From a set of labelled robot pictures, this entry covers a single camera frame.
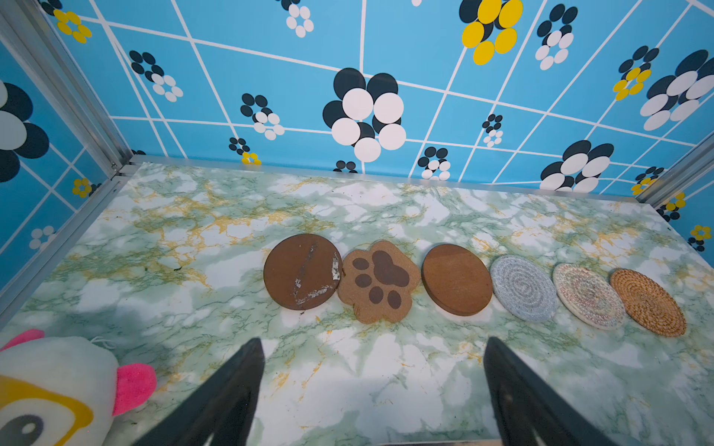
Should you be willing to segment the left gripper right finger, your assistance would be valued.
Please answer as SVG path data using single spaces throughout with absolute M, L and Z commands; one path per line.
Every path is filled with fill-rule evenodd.
M 483 367 L 505 445 L 613 445 L 495 336 Z

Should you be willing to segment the brown wooden round coaster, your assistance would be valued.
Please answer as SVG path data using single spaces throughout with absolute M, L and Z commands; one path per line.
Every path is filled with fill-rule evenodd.
M 485 264 L 470 250 L 451 243 L 435 245 L 425 256 L 422 282 L 431 299 L 457 316 L 472 316 L 490 303 L 494 286 Z

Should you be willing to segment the rattan round coaster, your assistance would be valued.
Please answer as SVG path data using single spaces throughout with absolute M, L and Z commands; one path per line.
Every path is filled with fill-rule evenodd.
M 681 308 L 657 282 L 632 269 L 616 269 L 609 282 L 627 314 L 639 325 L 665 337 L 685 334 L 687 323 Z

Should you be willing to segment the cork paw print coaster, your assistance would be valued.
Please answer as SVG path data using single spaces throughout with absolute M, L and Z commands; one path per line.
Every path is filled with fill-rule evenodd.
M 398 323 L 411 310 L 420 279 L 417 265 L 396 245 L 381 240 L 342 259 L 338 297 L 360 323 Z

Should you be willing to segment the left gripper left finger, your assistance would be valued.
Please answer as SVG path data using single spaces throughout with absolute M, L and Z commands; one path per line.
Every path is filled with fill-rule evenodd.
M 265 356 L 252 338 L 138 445 L 245 445 L 258 405 Z

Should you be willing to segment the multicolour woven round coaster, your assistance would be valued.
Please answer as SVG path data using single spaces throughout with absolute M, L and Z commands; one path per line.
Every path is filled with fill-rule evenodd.
M 623 301 L 600 275 L 561 263 L 554 267 L 552 280 L 561 303 L 583 323 L 606 331 L 624 325 L 627 314 Z

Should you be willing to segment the grey woven round coaster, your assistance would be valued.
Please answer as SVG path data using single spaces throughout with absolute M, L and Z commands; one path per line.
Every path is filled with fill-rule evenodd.
M 505 255 L 492 262 L 489 272 L 496 298 L 514 316 L 530 323 L 544 323 L 554 316 L 559 305 L 556 287 L 537 264 Z

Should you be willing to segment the dark brown round coaster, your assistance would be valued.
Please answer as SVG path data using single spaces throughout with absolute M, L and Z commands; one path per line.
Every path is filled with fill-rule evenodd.
M 269 296 L 289 310 L 317 308 L 336 293 L 342 257 L 322 236 L 310 233 L 284 239 L 271 250 L 263 268 Z

